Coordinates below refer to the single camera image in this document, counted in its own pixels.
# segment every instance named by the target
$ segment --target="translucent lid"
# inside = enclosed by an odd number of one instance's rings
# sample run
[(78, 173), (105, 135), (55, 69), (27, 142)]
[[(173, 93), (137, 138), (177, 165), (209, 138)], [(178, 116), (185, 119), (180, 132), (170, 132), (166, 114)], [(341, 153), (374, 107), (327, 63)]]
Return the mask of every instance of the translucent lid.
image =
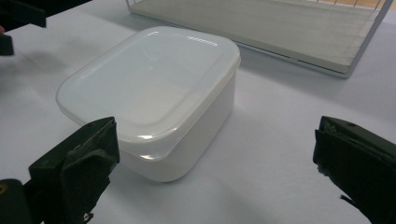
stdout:
[(67, 79), (57, 103), (79, 124), (115, 117), (120, 148), (159, 160), (206, 111), (239, 63), (238, 47), (226, 38), (154, 27)]

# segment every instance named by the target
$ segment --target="table surface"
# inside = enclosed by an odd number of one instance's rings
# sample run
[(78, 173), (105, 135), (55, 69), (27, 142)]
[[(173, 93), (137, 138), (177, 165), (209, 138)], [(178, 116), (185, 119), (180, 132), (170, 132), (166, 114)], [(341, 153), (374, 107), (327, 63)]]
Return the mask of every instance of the table surface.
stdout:
[[(161, 25), (121, 0), (94, 0), (8, 32), (0, 58), (0, 179), (78, 129), (59, 110), (61, 83), (135, 32)], [(241, 49), (231, 116), (184, 177), (155, 183), (119, 164), (91, 223), (369, 223), (312, 162), (323, 115), (396, 143), (396, 12), (390, 11), (350, 79), (329, 77)]]

